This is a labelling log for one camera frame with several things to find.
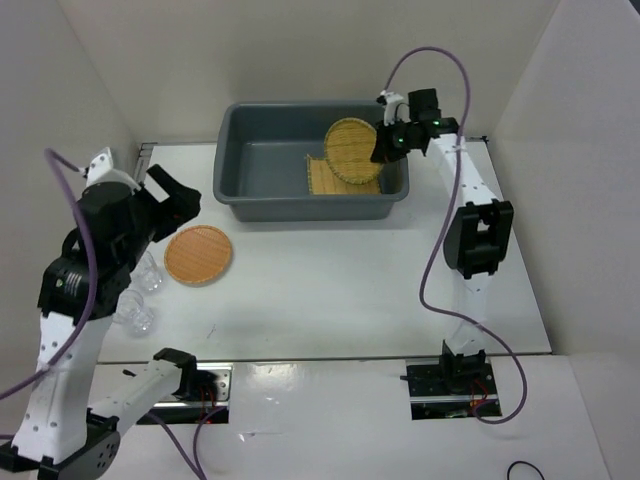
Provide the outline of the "round orange woven tray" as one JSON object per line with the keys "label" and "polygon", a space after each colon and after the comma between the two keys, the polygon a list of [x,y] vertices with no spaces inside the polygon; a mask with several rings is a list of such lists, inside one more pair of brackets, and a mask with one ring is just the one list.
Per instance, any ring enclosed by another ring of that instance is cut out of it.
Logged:
{"label": "round orange woven tray", "polygon": [[177,282],[204,286],[226,272],[232,256],[232,243],[222,230],[196,225],[171,238],[164,252],[164,266]]}

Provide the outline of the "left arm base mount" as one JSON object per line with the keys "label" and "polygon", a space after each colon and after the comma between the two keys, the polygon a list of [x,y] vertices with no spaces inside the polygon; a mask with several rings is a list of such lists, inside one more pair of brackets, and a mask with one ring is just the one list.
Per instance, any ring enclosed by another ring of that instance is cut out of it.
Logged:
{"label": "left arm base mount", "polygon": [[169,395],[150,410],[167,425],[196,425],[207,415],[208,424],[227,424],[231,397],[231,363],[198,364],[196,386],[185,397]]}

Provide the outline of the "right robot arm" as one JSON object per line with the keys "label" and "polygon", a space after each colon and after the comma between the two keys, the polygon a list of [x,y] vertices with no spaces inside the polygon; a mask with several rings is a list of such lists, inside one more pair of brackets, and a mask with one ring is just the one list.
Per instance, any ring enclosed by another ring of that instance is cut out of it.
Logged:
{"label": "right robot arm", "polygon": [[[398,114],[405,100],[407,120]],[[377,102],[384,116],[376,125],[371,160],[391,163],[419,150],[433,162],[450,196],[435,251],[443,254],[454,274],[453,311],[463,317],[443,341],[438,381],[446,391],[459,394],[479,379],[486,362],[480,326],[486,322],[492,277],[506,257],[514,208],[487,186],[458,122],[441,115],[434,89],[413,91],[406,99],[384,90]]]}

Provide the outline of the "round yellow bamboo tray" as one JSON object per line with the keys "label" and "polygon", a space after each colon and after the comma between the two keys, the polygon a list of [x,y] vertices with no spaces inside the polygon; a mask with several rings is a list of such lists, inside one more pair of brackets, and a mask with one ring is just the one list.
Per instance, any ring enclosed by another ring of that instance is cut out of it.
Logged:
{"label": "round yellow bamboo tray", "polygon": [[359,118],[346,117],[333,123],[324,139],[325,159],[331,172],[353,185],[376,180],[382,170],[381,164],[371,161],[376,139],[375,129]]}

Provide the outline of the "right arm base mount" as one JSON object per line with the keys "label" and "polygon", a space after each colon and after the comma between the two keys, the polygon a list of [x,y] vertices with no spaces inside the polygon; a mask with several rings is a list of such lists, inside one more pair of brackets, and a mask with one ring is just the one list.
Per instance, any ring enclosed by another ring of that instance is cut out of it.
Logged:
{"label": "right arm base mount", "polygon": [[432,359],[406,362],[400,375],[408,388],[411,417],[417,420],[470,418],[479,408],[481,417],[502,415],[493,369],[488,361],[475,371],[446,377],[440,361]]}

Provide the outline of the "square bamboo mat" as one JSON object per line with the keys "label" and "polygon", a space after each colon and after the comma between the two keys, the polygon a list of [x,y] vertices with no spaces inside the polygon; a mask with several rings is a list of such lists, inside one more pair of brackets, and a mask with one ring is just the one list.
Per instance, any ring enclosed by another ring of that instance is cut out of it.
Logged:
{"label": "square bamboo mat", "polygon": [[365,184],[350,184],[338,178],[326,160],[306,156],[308,189],[311,195],[379,195],[377,179]]}

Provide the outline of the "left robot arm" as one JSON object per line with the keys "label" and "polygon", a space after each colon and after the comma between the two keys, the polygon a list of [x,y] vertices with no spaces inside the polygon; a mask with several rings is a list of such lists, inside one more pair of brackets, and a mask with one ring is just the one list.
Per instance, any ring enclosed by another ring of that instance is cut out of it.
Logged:
{"label": "left robot arm", "polygon": [[76,227],[45,270],[39,369],[22,423],[1,446],[1,468],[41,479],[98,479],[122,436],[162,398],[184,400],[199,387],[194,355],[164,348],[143,371],[105,399],[89,393],[121,293],[148,245],[200,212],[199,191],[161,166],[147,171],[167,194],[157,200],[140,183],[100,180],[72,201]]}

